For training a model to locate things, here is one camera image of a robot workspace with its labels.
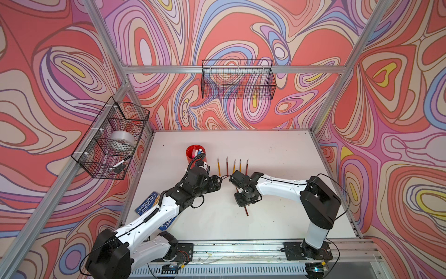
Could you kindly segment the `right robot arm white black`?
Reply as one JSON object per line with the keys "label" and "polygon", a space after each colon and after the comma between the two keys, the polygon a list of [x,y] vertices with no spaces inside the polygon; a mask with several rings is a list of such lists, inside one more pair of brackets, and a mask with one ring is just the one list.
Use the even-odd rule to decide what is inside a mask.
{"label": "right robot arm white black", "polygon": [[302,204],[310,221],[302,247],[313,251],[322,248],[341,206],[339,196],[318,175],[308,180],[286,180],[261,172],[248,176],[236,171],[229,182],[238,189],[234,197],[240,207],[258,203],[266,195]]}

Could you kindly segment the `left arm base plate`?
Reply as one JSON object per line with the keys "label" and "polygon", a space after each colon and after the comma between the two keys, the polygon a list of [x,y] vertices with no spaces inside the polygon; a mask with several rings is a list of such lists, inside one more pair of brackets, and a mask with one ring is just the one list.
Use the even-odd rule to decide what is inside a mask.
{"label": "left arm base plate", "polygon": [[155,259],[152,263],[177,262],[188,263],[193,259],[194,244],[191,242],[179,243],[174,248],[170,248],[165,257]]}

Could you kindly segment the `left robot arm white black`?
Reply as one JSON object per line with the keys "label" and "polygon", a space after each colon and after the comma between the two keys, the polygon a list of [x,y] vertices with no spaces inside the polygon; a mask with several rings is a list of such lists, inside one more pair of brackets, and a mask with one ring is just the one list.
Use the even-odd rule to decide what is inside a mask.
{"label": "left robot arm white black", "polygon": [[184,178],[175,187],[161,194],[159,203],[133,222],[115,231],[106,229],[96,238],[82,265],[94,279],[127,279],[137,268],[154,260],[188,262],[190,256],[178,247],[178,240],[169,232],[151,235],[163,224],[192,206],[196,198],[219,191],[223,179],[217,175]]}

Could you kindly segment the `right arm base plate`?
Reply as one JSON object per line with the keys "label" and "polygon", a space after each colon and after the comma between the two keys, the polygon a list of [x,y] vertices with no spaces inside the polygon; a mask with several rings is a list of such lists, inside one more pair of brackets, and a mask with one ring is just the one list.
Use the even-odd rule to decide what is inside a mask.
{"label": "right arm base plate", "polygon": [[285,253],[287,260],[319,260],[329,262],[333,255],[328,242],[324,241],[319,249],[313,248],[305,241],[285,242],[280,249]]}

